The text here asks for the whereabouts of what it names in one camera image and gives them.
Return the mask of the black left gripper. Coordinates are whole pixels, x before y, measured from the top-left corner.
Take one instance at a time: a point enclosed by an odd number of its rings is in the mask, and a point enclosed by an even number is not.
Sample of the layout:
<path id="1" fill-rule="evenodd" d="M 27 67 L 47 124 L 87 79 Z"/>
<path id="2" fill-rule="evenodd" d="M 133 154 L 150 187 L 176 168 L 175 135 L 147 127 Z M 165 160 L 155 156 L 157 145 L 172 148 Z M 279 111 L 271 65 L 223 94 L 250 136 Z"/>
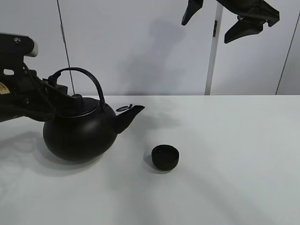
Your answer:
<path id="1" fill-rule="evenodd" d="M 17 94 L 9 106 L 30 119 L 53 119 L 60 116 L 79 116 L 84 113 L 83 97 L 80 94 L 67 95 L 68 87 L 48 79 L 48 84 L 59 92 L 45 94 L 45 87 L 34 70 L 24 69 L 28 90 Z"/>

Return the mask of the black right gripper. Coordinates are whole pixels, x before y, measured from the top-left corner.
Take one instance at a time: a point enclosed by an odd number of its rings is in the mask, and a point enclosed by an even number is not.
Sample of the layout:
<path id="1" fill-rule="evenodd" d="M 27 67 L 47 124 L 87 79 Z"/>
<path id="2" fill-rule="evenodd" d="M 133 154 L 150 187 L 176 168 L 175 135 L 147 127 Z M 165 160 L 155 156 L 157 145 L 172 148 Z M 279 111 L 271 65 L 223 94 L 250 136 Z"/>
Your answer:
<path id="1" fill-rule="evenodd" d="M 218 0 L 230 12 L 246 18 L 256 18 L 268 23 L 272 27 L 280 20 L 279 11 L 264 0 Z M 181 25 L 185 26 L 192 16 L 203 7 L 203 0 L 188 0 Z M 224 43 L 228 44 L 236 39 L 256 35 L 263 31 L 260 21 L 238 20 L 226 33 Z"/>

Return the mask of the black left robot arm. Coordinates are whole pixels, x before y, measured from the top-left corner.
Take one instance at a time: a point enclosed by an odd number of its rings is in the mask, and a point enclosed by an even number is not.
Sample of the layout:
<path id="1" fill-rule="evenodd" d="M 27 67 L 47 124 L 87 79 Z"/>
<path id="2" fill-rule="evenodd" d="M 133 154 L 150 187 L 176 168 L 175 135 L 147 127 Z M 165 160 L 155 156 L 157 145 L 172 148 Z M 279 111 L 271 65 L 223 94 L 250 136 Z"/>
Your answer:
<path id="1" fill-rule="evenodd" d="M 67 94 L 67 87 L 40 79 L 35 70 L 16 75 L 0 74 L 0 121 L 28 117 L 50 121 L 76 108 L 79 95 Z"/>

